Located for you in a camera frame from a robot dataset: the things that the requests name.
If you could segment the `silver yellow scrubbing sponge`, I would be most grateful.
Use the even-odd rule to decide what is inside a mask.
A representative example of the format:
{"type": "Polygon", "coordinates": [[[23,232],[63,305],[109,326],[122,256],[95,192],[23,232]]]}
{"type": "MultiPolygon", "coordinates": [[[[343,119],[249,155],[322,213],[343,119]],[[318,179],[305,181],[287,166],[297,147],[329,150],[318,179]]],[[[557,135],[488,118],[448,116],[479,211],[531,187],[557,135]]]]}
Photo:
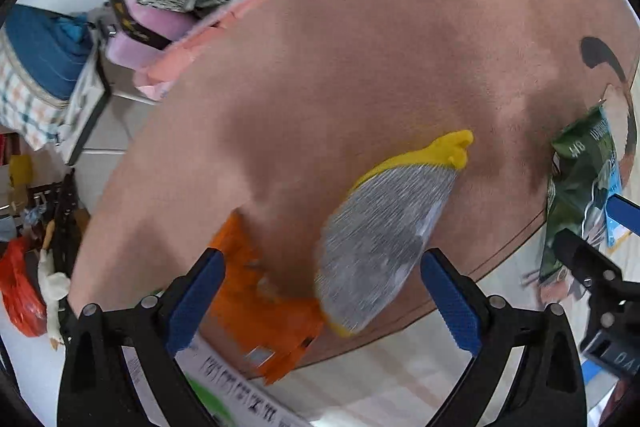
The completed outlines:
{"type": "Polygon", "coordinates": [[[314,295],[337,335],[359,334],[397,297],[468,165],[473,142],[470,130],[459,130],[382,161],[326,219],[314,295]]]}

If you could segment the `blue tube packet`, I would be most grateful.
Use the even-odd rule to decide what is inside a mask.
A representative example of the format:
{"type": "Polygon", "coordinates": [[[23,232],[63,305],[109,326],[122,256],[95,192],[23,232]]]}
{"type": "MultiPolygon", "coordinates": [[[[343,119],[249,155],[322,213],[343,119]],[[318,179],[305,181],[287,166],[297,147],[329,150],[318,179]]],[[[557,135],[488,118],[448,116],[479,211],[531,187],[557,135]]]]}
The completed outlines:
{"type": "Polygon", "coordinates": [[[618,243],[620,243],[620,241],[622,241],[630,233],[630,231],[627,230],[625,227],[623,227],[623,225],[620,225],[619,223],[617,223],[616,221],[608,217],[608,214],[606,213],[606,204],[605,204],[605,223],[606,223],[606,246],[608,246],[608,249],[612,251],[617,247],[618,243]]]}

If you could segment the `green snack packet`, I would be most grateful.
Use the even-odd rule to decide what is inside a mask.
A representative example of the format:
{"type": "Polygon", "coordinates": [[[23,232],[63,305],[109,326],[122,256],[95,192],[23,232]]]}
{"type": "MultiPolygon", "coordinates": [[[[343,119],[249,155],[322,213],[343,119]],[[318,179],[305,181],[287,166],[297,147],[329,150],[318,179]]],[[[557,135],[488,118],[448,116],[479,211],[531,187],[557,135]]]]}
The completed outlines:
{"type": "Polygon", "coordinates": [[[558,279],[561,262],[552,244],[559,231],[569,229],[593,247],[606,246],[605,204],[622,189],[614,139],[602,106],[594,106],[565,127],[551,147],[541,284],[558,279]]]}

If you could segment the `white goose plush toy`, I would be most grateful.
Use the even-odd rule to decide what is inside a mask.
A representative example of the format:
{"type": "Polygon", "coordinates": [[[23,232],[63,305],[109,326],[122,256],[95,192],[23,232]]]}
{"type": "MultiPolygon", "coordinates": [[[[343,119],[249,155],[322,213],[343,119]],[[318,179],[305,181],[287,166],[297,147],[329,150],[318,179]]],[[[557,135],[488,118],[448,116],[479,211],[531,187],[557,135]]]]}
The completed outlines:
{"type": "Polygon", "coordinates": [[[37,279],[44,305],[46,306],[46,329],[50,345],[54,351],[64,343],[61,334],[58,310],[60,301],[70,291],[70,278],[63,272],[56,272],[50,244],[55,230],[55,222],[47,224],[46,234],[38,256],[37,279]]]}

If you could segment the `orange plastic bag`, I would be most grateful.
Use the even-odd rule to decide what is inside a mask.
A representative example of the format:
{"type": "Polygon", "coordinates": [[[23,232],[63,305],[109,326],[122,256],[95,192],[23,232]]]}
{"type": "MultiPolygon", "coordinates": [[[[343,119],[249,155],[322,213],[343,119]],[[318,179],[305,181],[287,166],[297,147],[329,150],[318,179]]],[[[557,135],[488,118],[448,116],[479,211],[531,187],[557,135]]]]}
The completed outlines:
{"type": "Polygon", "coordinates": [[[46,306],[27,275],[25,256],[29,252],[27,237],[11,239],[0,260],[2,301],[11,323],[26,337],[47,332],[46,306]]]}

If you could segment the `open cardboard box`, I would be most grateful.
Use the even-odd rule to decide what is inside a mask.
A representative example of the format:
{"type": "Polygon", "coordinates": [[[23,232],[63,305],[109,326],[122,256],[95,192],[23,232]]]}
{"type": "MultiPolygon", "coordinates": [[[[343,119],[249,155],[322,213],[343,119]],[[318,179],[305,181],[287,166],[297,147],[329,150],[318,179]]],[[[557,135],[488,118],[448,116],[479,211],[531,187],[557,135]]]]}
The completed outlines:
{"type": "Polygon", "coordinates": [[[221,426],[310,426],[309,421],[232,369],[200,335],[178,353],[176,361],[198,399],[221,426]]]}

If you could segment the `orange snack packet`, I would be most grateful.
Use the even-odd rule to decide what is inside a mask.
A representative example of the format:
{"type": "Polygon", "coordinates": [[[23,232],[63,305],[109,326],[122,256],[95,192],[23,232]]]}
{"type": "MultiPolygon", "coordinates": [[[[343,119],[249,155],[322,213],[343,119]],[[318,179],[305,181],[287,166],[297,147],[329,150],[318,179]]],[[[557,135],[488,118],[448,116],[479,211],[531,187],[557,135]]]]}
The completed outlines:
{"type": "Polygon", "coordinates": [[[262,252],[238,210],[232,211],[209,246],[224,256],[222,281],[208,315],[236,343],[266,385],[295,369],[323,329],[316,298],[285,297],[271,284],[262,252]]]}

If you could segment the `plaid blue quilt bag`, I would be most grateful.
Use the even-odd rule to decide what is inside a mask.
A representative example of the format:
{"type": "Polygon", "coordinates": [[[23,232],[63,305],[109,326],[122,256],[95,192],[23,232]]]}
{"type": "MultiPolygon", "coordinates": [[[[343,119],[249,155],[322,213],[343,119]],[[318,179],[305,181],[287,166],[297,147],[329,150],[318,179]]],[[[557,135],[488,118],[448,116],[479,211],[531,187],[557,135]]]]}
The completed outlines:
{"type": "Polygon", "coordinates": [[[58,141],[93,47],[85,13],[13,5],[1,26],[1,126],[32,150],[58,141]]]}

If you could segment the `pink suitcase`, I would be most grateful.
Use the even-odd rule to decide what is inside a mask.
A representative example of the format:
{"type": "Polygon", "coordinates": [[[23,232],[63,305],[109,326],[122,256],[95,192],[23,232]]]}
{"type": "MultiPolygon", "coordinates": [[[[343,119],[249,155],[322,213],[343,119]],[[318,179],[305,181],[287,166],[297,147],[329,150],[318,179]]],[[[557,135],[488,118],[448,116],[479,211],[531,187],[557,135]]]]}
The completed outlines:
{"type": "Polygon", "coordinates": [[[137,0],[108,0],[105,9],[100,23],[106,31],[106,58],[132,70],[149,66],[196,22],[189,14],[150,8],[137,0]]]}

